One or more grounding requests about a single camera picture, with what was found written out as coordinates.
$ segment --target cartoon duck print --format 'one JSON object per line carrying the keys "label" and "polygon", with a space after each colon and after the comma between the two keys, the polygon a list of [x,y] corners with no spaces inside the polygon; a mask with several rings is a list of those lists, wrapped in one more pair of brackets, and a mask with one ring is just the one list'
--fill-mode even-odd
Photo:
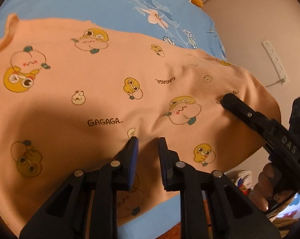
{"label": "cartoon duck print", "polygon": [[216,58],[216,61],[219,62],[219,63],[221,63],[221,65],[224,65],[224,66],[226,66],[226,67],[231,65],[231,63],[226,62],[226,61],[224,61],[224,60],[220,60],[220,59],[218,59],[218,58]]}
{"label": "cartoon duck print", "polygon": [[42,155],[30,140],[16,141],[11,146],[11,157],[16,162],[17,170],[26,178],[34,178],[42,171]]}
{"label": "cartoon duck print", "polygon": [[209,144],[200,144],[194,149],[194,161],[203,167],[214,162],[216,156]]}
{"label": "cartoon duck print", "polygon": [[163,116],[169,116],[171,122],[176,125],[188,123],[192,125],[201,112],[201,106],[190,96],[180,96],[170,102],[169,112]]}
{"label": "cartoon duck print", "polygon": [[11,56],[11,66],[3,78],[4,86],[12,92],[25,92],[33,86],[35,76],[43,68],[50,69],[44,54],[26,46]]}
{"label": "cartoon duck print", "polygon": [[129,95],[131,100],[136,99],[139,100],[143,97],[143,92],[140,89],[139,82],[134,78],[127,78],[125,80],[124,91]]}
{"label": "cartoon duck print", "polygon": [[158,56],[164,57],[164,52],[159,45],[152,44],[151,49],[156,52]]}
{"label": "cartoon duck print", "polygon": [[212,80],[212,77],[209,75],[204,76],[203,81],[204,82],[210,82]]}
{"label": "cartoon duck print", "polygon": [[130,139],[131,137],[133,137],[135,132],[136,132],[136,129],[134,127],[129,129],[128,132],[127,132],[128,138]]}
{"label": "cartoon duck print", "polygon": [[130,191],[117,191],[117,218],[136,216],[140,213],[145,196],[139,186],[140,180],[136,174]]}
{"label": "cartoon duck print", "polygon": [[96,54],[100,49],[108,47],[108,34],[99,28],[90,28],[85,31],[84,35],[79,39],[72,38],[75,46],[83,51],[90,51],[91,54]]}
{"label": "cartoon duck print", "polygon": [[86,100],[83,91],[76,91],[75,94],[71,97],[71,101],[75,105],[82,105]]}

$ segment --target rivet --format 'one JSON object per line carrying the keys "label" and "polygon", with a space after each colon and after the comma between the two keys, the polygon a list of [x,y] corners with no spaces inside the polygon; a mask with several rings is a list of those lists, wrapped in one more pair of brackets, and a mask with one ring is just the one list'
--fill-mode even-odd
{"label": "rivet", "polygon": [[223,176],[223,172],[216,170],[216,171],[213,172],[213,175],[216,178],[221,178]]}
{"label": "rivet", "polygon": [[74,171],[74,176],[75,177],[81,177],[84,174],[82,170],[76,170]]}
{"label": "rivet", "polygon": [[112,167],[118,167],[118,166],[120,165],[120,162],[117,161],[117,160],[115,160],[115,161],[112,161],[112,162],[110,163],[110,165],[111,165]]}
{"label": "rivet", "polygon": [[182,161],[178,161],[175,163],[176,167],[178,168],[183,168],[185,166],[185,162],[182,162]]}

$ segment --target pink flower print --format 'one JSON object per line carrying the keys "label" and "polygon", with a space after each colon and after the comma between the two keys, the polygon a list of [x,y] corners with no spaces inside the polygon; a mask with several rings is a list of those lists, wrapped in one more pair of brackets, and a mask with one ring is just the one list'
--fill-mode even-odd
{"label": "pink flower print", "polygon": [[144,12],[150,14],[149,17],[148,17],[149,23],[151,23],[151,24],[157,24],[158,23],[161,28],[166,30],[166,28],[168,27],[168,24],[160,18],[160,16],[158,15],[158,12],[156,10],[153,10],[153,9],[149,9],[149,10],[142,9],[142,10]]}

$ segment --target bed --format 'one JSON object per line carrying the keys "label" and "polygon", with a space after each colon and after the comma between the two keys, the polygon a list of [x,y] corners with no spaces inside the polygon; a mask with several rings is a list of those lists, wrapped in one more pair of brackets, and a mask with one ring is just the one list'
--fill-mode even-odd
{"label": "bed", "polygon": [[[151,12],[162,20],[150,24]],[[5,0],[0,7],[0,38],[9,14],[20,19],[72,18],[99,26],[137,32],[167,43],[202,49],[226,60],[212,19],[187,0]],[[180,222],[176,196],[118,228],[121,239],[154,239]]]}

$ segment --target finger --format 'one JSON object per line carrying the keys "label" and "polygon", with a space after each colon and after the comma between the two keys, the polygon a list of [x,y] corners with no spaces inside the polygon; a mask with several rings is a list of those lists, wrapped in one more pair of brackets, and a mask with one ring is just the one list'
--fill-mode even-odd
{"label": "finger", "polygon": [[262,196],[260,192],[260,188],[258,184],[255,185],[254,189],[249,195],[249,199],[262,211],[268,210],[268,202],[267,200]]}
{"label": "finger", "polygon": [[263,168],[263,173],[270,179],[274,178],[274,168],[272,164],[266,164]]}
{"label": "finger", "polygon": [[261,172],[258,176],[258,186],[260,188],[261,194],[268,200],[273,198],[273,185],[271,180],[265,175],[264,172]]}
{"label": "finger", "polygon": [[292,190],[287,190],[287,191],[282,191],[282,192],[279,192],[279,193],[276,193],[274,195],[274,200],[277,202],[277,203],[282,203],[284,202],[287,198],[289,198],[291,195],[295,194],[294,191]]}
{"label": "finger", "polygon": [[[281,196],[281,199],[279,200],[280,203],[283,202],[283,199],[284,199],[285,196],[286,196],[286,195]],[[294,197],[291,197],[291,199],[289,199],[289,200],[288,200],[287,202],[285,202],[282,206],[280,206],[279,208],[277,208],[277,209],[272,213],[272,216],[277,215],[277,214],[279,214],[280,212],[282,212],[286,207],[288,207],[288,205],[289,205],[293,200],[294,200]]]}

